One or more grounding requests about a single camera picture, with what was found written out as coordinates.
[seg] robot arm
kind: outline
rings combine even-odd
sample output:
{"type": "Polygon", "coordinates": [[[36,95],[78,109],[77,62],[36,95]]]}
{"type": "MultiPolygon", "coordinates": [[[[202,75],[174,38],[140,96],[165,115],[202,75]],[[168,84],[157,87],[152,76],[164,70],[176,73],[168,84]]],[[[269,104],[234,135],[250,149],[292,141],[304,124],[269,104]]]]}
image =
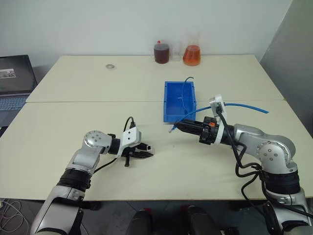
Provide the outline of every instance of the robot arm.
{"type": "Polygon", "coordinates": [[[107,153],[117,157],[125,156],[128,160],[129,155],[134,153],[144,157],[153,155],[152,148],[141,143],[141,132],[136,127],[124,131],[121,140],[101,131],[86,133],[82,147],[75,152],[57,186],[52,189],[38,212],[30,230],[31,235],[79,234],[83,218],[81,202],[86,189],[90,187],[90,179],[96,170],[100,154],[107,153]]]}
{"type": "Polygon", "coordinates": [[[308,216],[311,212],[299,184],[297,164],[292,160],[295,154],[292,141],[283,136],[268,135],[251,126],[235,124],[226,128],[226,111],[221,96],[214,97],[210,104],[215,117],[205,117],[203,122],[183,120],[176,122],[175,126],[183,132],[198,135],[201,143],[234,143],[237,150],[245,149],[245,153],[261,162],[262,188],[268,199],[263,211],[271,235],[292,234],[292,231],[296,234],[296,230],[302,229],[310,231],[306,234],[313,234],[312,219],[308,216]],[[224,121],[222,118],[217,121],[216,117],[221,116],[224,121]]]}

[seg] orange liquid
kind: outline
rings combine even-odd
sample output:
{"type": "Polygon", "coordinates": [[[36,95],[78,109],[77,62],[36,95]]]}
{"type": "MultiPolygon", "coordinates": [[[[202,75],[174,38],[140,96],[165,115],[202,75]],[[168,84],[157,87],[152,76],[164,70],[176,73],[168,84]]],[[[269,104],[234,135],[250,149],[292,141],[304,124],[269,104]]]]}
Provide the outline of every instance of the orange liquid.
{"type": "Polygon", "coordinates": [[[201,56],[200,56],[200,47],[196,45],[189,45],[186,48],[184,56],[182,60],[186,65],[195,66],[200,64],[201,56]]]}

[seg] laptop screen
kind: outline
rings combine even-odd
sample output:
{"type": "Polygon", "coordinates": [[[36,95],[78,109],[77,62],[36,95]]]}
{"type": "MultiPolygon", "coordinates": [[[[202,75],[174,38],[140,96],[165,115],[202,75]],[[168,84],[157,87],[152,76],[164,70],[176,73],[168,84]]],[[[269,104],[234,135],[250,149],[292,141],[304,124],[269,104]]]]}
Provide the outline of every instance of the laptop screen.
{"type": "Polygon", "coordinates": [[[0,57],[0,95],[31,93],[36,86],[28,55],[0,57]]]}

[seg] floor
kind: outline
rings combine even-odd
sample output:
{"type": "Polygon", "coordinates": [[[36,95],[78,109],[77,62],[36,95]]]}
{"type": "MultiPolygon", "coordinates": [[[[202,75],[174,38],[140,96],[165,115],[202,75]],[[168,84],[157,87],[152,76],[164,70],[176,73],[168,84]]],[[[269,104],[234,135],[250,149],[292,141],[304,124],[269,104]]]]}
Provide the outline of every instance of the floor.
{"type": "MultiPolygon", "coordinates": [[[[14,200],[21,202],[21,212],[29,222],[29,226],[39,211],[42,202],[14,200]]],[[[84,210],[82,235],[124,235],[128,224],[137,210],[150,208],[152,210],[154,231],[156,235],[187,235],[182,222],[182,209],[188,205],[204,208],[223,227],[238,227],[240,235],[267,235],[264,219],[254,209],[245,208],[233,211],[227,201],[113,201],[101,202],[98,211],[84,210]]],[[[12,215],[14,209],[5,214],[12,215]]],[[[13,218],[5,227],[7,230],[16,228],[21,217],[13,218]]],[[[25,235],[27,224],[24,222],[20,228],[11,235],[25,235]]]]}

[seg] laptop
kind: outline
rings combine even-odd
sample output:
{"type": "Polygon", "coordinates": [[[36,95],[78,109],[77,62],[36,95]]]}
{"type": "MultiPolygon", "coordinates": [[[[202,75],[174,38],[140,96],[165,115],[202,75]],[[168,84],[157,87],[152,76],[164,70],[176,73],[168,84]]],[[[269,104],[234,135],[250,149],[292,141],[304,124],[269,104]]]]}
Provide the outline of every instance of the laptop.
{"type": "Polygon", "coordinates": [[[11,123],[36,86],[28,55],[0,57],[0,128],[11,123]]]}

